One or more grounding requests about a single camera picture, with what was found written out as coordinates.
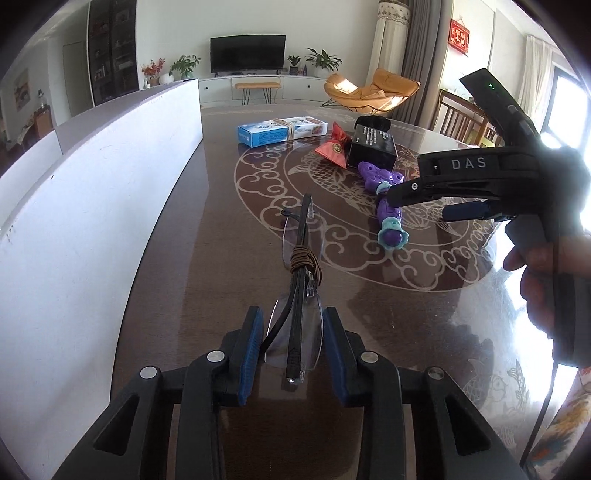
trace purple toy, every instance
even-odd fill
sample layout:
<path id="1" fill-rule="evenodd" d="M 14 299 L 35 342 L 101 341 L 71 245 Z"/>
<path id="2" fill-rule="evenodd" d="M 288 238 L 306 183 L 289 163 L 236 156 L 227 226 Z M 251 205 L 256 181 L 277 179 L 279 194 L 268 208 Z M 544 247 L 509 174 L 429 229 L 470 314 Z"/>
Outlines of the purple toy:
<path id="1" fill-rule="evenodd" d="M 392 185 L 404 182 L 401 173 L 381 170 L 369 162 L 360 162 L 357 168 L 365 180 L 365 190 L 373 194 L 385 193 Z M 400 224 L 400 208 L 391 207 L 386 198 L 382 198 L 378 203 L 377 216 L 382 228 L 378 233 L 378 243 L 387 250 L 402 248 L 408 241 L 408 234 Z"/>

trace dark display cabinet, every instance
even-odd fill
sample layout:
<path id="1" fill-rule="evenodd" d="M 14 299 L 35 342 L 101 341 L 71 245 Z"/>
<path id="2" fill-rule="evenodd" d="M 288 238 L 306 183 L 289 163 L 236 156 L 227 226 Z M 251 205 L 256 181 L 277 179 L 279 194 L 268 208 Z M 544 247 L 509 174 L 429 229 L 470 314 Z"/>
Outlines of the dark display cabinet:
<path id="1" fill-rule="evenodd" d="M 137 0 L 92 0 L 88 64 L 95 105 L 139 90 L 135 56 Z"/>

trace table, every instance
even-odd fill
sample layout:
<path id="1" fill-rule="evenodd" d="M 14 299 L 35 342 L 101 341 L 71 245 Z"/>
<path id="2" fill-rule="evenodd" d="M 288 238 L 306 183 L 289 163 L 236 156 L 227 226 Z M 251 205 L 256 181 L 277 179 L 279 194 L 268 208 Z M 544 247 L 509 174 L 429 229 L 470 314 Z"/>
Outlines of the table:
<path id="1" fill-rule="evenodd" d="M 281 84 L 278 82 L 237 83 L 235 87 L 242 90 L 243 105 L 248 105 L 251 100 L 251 90 L 262 90 L 265 103 L 270 105 L 272 103 L 271 90 L 281 88 Z"/>
<path id="2" fill-rule="evenodd" d="M 252 149 L 236 142 L 237 125 L 302 115 L 352 131 L 354 113 L 260 105 L 202 115 L 203 144 L 168 199 L 137 272 L 113 393 L 146 365 L 177 368 L 218 347 L 225 332 L 240 328 L 249 305 L 260 305 L 268 321 L 290 279 L 277 213 L 310 192 L 327 224 L 323 307 L 336 306 L 346 329 L 395 364 L 446 369 L 517 458 L 546 394 L 551 343 L 527 319 L 521 273 L 502 269 L 512 247 L 503 226 L 440 222 L 450 199 L 406 207 L 409 244 L 384 254 L 375 244 L 373 199 L 359 177 L 313 153 L 322 139 Z M 399 122 L 391 132 L 397 169 L 407 177 L 418 174 L 417 153 L 464 147 Z M 246 407 L 222 412 L 228 479 L 355 478 L 362 412 L 340 407 L 323 357 L 296 394 L 281 390 L 281 377 L 263 365 Z M 558 377 L 547 419 L 573 374 L 561 370 Z"/>

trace hand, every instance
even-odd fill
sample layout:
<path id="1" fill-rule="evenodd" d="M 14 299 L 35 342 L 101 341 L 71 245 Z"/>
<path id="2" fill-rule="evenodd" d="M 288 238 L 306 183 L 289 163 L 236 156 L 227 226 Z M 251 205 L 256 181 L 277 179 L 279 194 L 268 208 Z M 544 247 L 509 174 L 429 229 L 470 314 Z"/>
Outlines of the hand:
<path id="1" fill-rule="evenodd" d="M 507 271 L 527 268 L 521 277 L 521 296 L 527 300 L 527 313 L 531 323 L 549 337 L 554 330 L 554 312 L 545 304 L 544 287 L 536 274 L 552 275 L 553 244 L 531 248 L 525 258 L 513 248 L 505 257 Z M 578 277 L 591 278 L 591 236 L 562 237 L 558 243 L 558 271 Z"/>

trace black box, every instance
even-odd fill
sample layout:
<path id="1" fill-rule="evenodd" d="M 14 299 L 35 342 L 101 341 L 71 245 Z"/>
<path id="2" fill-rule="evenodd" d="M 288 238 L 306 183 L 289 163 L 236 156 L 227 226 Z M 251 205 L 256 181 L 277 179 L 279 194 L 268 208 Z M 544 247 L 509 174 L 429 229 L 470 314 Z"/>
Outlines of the black box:
<path id="1" fill-rule="evenodd" d="M 347 156 L 347 167 L 357 168 L 360 162 L 367 161 L 391 171 L 397 157 L 396 145 L 389 132 L 357 125 Z"/>

